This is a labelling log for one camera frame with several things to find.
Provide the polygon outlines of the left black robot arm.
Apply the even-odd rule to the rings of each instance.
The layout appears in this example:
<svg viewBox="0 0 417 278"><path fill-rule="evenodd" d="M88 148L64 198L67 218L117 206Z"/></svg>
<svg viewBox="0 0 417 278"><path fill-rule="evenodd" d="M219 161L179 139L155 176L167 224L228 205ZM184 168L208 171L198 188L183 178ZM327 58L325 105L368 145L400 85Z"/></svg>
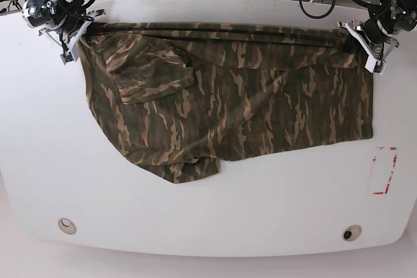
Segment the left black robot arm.
<svg viewBox="0 0 417 278"><path fill-rule="evenodd" d="M366 68L380 72L385 57L399 46L395 37L402 31L416 30L416 0L379 0L378 5L362 0L351 0L367 9L365 22L342 23L367 53Z"/></svg>

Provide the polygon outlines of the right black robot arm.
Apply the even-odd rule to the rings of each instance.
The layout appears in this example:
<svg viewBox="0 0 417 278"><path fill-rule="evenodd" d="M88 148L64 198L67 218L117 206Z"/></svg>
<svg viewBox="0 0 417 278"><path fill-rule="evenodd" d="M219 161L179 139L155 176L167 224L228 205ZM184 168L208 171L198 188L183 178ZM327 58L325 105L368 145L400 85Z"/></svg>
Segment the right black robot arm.
<svg viewBox="0 0 417 278"><path fill-rule="evenodd" d="M77 43L94 22L105 14L103 9L88 11L96 0L27 0L23 6L23 18L40 34L48 36L61 47L64 63L79 57Z"/></svg>

